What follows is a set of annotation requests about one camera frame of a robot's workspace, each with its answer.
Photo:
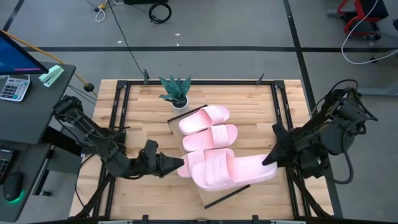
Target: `wooden table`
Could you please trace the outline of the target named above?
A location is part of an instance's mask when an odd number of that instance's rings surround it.
[[[294,126],[301,126],[309,119],[301,82],[284,81]],[[109,126],[116,83],[117,80],[102,80],[99,89],[93,120],[104,128]],[[176,114],[170,103],[159,98],[163,93],[165,90],[160,85],[131,87],[125,123],[125,126],[130,127],[126,138],[129,157],[136,157],[147,139],[157,141],[159,150],[167,156],[182,155],[167,124],[167,120]],[[276,117],[271,88],[265,85],[192,85],[188,96],[191,109],[208,104],[223,105],[230,110],[231,117],[227,123],[238,127],[238,139],[230,146],[236,156],[268,153],[274,146],[276,138],[271,126],[276,123]],[[121,103],[115,124],[119,123],[120,114]],[[90,199],[97,188],[100,167],[100,159],[95,156],[81,169],[77,189],[84,202]],[[324,178],[310,178],[305,182],[323,209],[333,213]],[[100,211],[104,210],[105,201],[106,196],[102,200]],[[300,214],[303,215],[302,202],[300,199],[298,201]],[[81,205],[75,195],[70,215],[80,210]],[[145,176],[139,180],[117,178],[111,218],[141,219],[144,214],[149,215],[149,219],[157,220],[248,220],[252,215],[259,215],[260,219],[293,218],[286,173],[283,169],[279,169],[278,175],[273,179],[254,184],[206,210],[192,179],[180,178],[176,172],[163,179],[153,176]]]

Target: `keyboard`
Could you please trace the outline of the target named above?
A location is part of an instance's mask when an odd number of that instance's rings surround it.
[[[0,184],[6,180],[7,174],[17,157],[18,151],[11,149],[0,149]]]

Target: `concrete floor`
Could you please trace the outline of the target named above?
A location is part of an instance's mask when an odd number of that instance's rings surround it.
[[[390,9],[392,21],[398,16],[398,2],[384,0]],[[100,0],[91,0],[99,4]],[[0,2],[0,27],[4,27],[17,0]],[[361,87],[383,87],[398,80],[398,58],[389,58],[377,64],[352,65],[341,53],[316,53],[322,48],[341,47],[345,39],[343,22],[325,15],[328,8],[337,8],[337,0],[289,0],[298,40],[301,47],[310,47],[303,59],[308,70],[315,100],[320,99],[337,81],[355,78]],[[168,23],[155,25],[147,15],[131,6],[114,6],[115,15],[126,35],[130,47],[149,47],[134,51],[141,68],[152,78],[169,75],[193,78],[258,78],[303,79],[296,52],[275,50],[237,49],[209,51],[168,51],[153,47],[183,46],[258,46],[295,47],[283,0],[170,0],[173,16]],[[140,5],[148,10],[149,5]],[[106,19],[97,23],[95,12],[83,0],[29,0],[24,1],[11,26],[13,35],[38,47],[82,47],[80,51],[51,52],[66,63],[76,65],[84,79],[96,89],[104,78],[141,78],[129,52],[119,48],[101,51],[101,47],[125,47],[126,43],[116,25],[110,9]],[[383,38],[370,44],[361,38],[348,41],[347,47],[370,49],[398,47],[398,32],[394,36],[388,25]],[[93,51],[84,47],[98,47]],[[40,53],[31,53],[36,59],[51,61]],[[373,53],[349,53],[354,61],[366,61]],[[82,89],[73,78],[72,85]],[[88,116],[94,106],[83,101]],[[338,197],[345,218],[398,222],[398,155],[393,142],[398,121],[395,98],[366,97],[364,104],[379,122],[369,122],[366,136],[356,138],[349,154],[354,166],[354,181],[338,185]],[[347,174],[343,157],[332,157],[336,178]],[[53,197],[31,196],[17,223],[32,223],[65,219],[69,214],[76,175],[51,172],[45,189]]]

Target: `succulent plant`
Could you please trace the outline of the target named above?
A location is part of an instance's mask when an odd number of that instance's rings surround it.
[[[172,75],[170,76],[170,81],[162,77],[159,77],[159,79],[167,92],[167,95],[160,95],[159,97],[173,103],[175,106],[185,106],[187,93],[191,87],[191,76],[184,81],[181,81],[180,78],[174,80]]]

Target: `computer screen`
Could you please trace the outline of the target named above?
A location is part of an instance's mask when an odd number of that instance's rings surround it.
[[[0,31],[0,75],[30,75],[48,70]]]

